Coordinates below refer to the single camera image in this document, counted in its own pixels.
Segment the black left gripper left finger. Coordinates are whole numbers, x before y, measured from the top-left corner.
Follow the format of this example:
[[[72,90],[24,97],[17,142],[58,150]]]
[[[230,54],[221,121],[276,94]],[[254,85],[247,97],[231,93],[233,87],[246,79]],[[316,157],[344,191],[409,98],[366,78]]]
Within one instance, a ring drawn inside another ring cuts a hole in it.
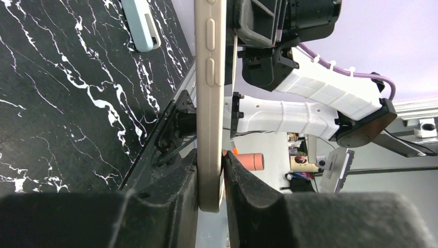
[[[194,247],[196,151],[140,192],[1,198],[1,247]]]

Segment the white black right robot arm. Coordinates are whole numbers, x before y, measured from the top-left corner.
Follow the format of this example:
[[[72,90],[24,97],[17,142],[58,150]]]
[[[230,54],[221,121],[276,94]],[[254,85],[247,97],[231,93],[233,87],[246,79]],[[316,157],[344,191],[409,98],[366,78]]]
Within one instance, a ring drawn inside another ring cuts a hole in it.
[[[226,84],[236,63],[250,86],[304,98],[265,100],[227,93],[223,128],[232,137],[290,132],[356,148],[371,143],[395,120],[395,85],[377,73],[343,69],[305,42],[330,36],[342,1],[227,1]]]

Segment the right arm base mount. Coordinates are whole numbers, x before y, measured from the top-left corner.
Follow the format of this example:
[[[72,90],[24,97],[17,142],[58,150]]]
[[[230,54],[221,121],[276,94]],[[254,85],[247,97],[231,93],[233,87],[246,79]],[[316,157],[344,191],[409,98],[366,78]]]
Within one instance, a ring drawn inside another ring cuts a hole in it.
[[[187,90],[183,90],[177,99],[170,101],[147,137],[145,146],[128,170],[119,187],[120,190],[140,191],[167,175],[177,166],[177,163],[181,161],[179,151],[182,149],[184,138],[196,132],[194,124],[196,118],[194,116],[189,118],[189,125],[183,128],[183,132],[178,129],[178,123],[182,123],[180,119],[183,113],[187,113],[193,107],[192,98]]]

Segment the beige phone case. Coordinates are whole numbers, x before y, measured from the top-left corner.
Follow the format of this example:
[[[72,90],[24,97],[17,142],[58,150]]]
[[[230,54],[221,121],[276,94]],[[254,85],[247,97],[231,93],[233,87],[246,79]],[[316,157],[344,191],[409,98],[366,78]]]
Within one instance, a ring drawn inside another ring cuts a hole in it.
[[[198,203],[219,212],[226,54],[226,1],[194,2]]]

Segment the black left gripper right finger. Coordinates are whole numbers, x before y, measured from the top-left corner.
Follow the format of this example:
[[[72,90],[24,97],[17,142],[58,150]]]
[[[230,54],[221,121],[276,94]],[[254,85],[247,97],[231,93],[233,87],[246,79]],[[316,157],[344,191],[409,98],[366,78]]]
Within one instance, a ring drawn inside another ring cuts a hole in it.
[[[434,247],[415,206],[401,195],[283,194],[222,158],[232,247]]]

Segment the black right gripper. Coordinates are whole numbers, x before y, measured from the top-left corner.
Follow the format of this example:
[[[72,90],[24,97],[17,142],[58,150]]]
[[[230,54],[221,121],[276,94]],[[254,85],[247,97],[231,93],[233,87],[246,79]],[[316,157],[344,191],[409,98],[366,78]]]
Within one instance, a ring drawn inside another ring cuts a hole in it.
[[[289,55],[301,42],[332,34],[341,1],[228,2],[228,43],[242,47],[242,77],[252,86],[273,91],[300,64]]]

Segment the purple-edged smartphone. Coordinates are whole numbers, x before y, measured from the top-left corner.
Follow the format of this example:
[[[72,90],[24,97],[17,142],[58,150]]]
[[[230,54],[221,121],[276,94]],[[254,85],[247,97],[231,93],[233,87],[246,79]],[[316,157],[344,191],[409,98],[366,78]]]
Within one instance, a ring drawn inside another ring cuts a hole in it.
[[[226,1],[225,106],[231,106],[236,77],[237,37],[234,29],[234,3],[235,1]]]

